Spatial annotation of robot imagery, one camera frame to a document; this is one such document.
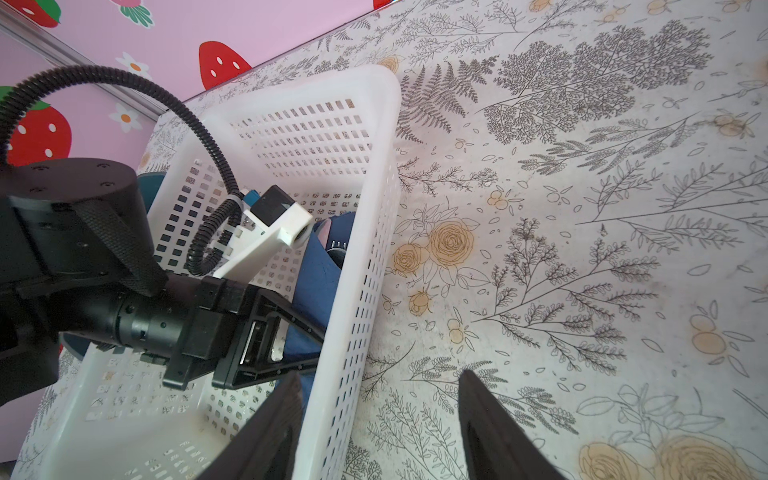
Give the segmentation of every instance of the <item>navy blue fabric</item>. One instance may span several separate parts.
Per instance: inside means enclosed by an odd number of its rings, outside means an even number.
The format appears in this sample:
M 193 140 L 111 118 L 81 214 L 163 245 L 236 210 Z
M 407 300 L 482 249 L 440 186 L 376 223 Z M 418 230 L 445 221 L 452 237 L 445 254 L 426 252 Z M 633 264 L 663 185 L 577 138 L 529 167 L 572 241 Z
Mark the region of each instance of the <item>navy blue fabric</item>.
M 296 289 L 293 292 L 293 308 L 315 323 L 327 327 L 333 308 L 333 299 L 336 297 L 336 288 L 339 286 L 341 269 L 328 256 L 314 232 L 310 234 L 305 249 Z M 319 351 L 320 347 L 312 340 L 306 338 L 294 327 L 288 328 L 284 356 Z M 301 377 L 305 411 L 314 379 L 314 373 Z
M 160 185 L 165 178 L 165 172 L 152 172 L 150 174 L 141 174 L 137 180 L 139 183 L 139 192 L 144 199 L 144 206 L 149 211 L 149 207 L 152 206 L 154 198 L 157 196 L 157 191 L 160 190 Z

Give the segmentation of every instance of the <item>white flower decal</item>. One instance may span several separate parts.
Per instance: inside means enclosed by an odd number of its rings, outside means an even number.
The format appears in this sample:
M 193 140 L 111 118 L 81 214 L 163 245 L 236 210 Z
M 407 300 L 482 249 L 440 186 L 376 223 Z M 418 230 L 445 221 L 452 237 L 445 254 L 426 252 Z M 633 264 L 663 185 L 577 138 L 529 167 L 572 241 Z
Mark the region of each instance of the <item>white flower decal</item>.
M 145 63 L 141 63 L 140 61 L 135 61 L 133 57 L 131 57 L 128 53 L 123 52 L 123 58 L 115 57 L 115 60 L 117 60 L 121 65 L 123 65 L 130 73 L 135 73 L 136 75 L 140 75 L 147 80 L 151 80 L 152 77 L 149 75 L 149 65 Z
M 131 129 L 142 130 L 137 111 L 126 108 L 119 102 L 114 107 L 117 111 L 113 114 L 109 114 L 109 118 L 118 122 L 124 133 L 128 133 Z

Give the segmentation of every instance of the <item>floral tablecloth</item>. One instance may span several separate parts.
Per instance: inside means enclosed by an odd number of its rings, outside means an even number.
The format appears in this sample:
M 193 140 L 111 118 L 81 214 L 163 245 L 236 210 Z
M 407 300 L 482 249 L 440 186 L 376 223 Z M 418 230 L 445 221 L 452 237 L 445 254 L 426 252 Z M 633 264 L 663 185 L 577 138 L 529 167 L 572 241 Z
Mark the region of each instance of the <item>floral tablecloth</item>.
M 472 369 L 567 479 L 768 478 L 768 2 L 402 0 L 188 104 L 370 63 L 403 193 L 343 477 L 466 479 Z

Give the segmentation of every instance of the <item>leaf print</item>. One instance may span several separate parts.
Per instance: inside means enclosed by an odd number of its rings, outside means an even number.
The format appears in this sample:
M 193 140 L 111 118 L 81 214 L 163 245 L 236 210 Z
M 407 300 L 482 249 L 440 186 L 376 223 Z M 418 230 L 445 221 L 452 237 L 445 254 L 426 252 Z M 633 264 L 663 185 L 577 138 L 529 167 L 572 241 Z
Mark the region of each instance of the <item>leaf print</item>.
M 608 397 L 594 397 L 584 400 L 576 407 L 576 413 L 581 415 L 603 415 L 614 408 L 614 401 Z
M 501 61 L 494 82 L 512 96 L 483 108 L 488 130 L 502 144 L 552 143 L 580 121 L 617 117 L 634 106 L 633 88 L 684 84 L 693 70 L 705 68 L 712 58 L 700 52 L 707 38 L 671 21 L 650 38 L 641 27 L 619 25 L 573 54 L 563 45 L 534 42 Z
M 662 395 L 650 397 L 643 404 L 645 412 L 649 415 L 666 415 L 674 407 L 677 397 L 674 395 Z
M 744 365 L 735 356 L 729 355 L 728 356 L 728 362 L 730 362 L 730 365 L 733 367 L 733 369 L 736 370 L 740 375 L 743 375 L 743 376 L 746 376 L 746 377 L 750 376 L 746 372 L 746 369 L 744 368 Z
M 484 168 L 466 176 L 462 174 L 461 167 L 450 167 L 443 172 L 437 162 L 425 170 L 416 170 L 415 165 L 418 161 L 419 158 L 415 157 L 397 166 L 400 187 L 409 194 L 413 192 L 414 187 L 420 186 L 423 193 L 436 197 L 438 185 L 445 185 L 457 192 L 471 192 L 473 187 L 490 187 L 498 181 L 498 175 L 491 168 Z M 404 227 L 399 228 L 395 233 L 401 233 L 404 229 Z
M 487 83 L 484 75 L 493 73 L 494 65 L 496 57 L 470 62 L 460 60 L 457 71 L 453 64 L 446 62 L 445 73 L 441 65 L 436 65 L 429 78 L 426 67 L 422 67 L 415 78 L 410 74 L 404 76 L 400 82 L 402 106 L 396 128 L 397 136 L 423 143 L 414 132 L 417 125 L 438 127 L 450 133 L 451 124 L 445 114 L 465 117 L 467 111 L 458 101 L 459 98 L 469 98 L 477 103 L 475 85 Z
M 691 433 L 701 433 L 713 429 L 725 421 L 721 417 L 712 417 L 707 415 L 684 415 L 680 423 L 680 430 Z

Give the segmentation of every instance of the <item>white plastic basket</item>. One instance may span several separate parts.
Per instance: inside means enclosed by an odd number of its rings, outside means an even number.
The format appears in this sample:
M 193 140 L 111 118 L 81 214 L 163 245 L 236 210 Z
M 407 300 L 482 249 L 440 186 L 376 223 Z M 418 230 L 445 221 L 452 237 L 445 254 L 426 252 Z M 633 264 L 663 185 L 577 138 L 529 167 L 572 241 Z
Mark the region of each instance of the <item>white plastic basket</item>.
M 399 106 L 395 76 L 365 66 L 243 94 L 201 118 L 241 188 L 277 184 L 318 220 L 357 211 L 294 479 L 338 479 L 343 469 L 399 205 L 392 148 Z M 213 161 L 188 134 L 148 216 L 163 268 L 184 273 L 194 232 L 224 196 Z M 291 299 L 302 254 L 276 255 L 252 283 Z M 162 367 L 138 357 L 89 350 L 42 478 L 194 478 L 272 389 L 222 391 L 210 375 L 186 392 L 165 389 Z

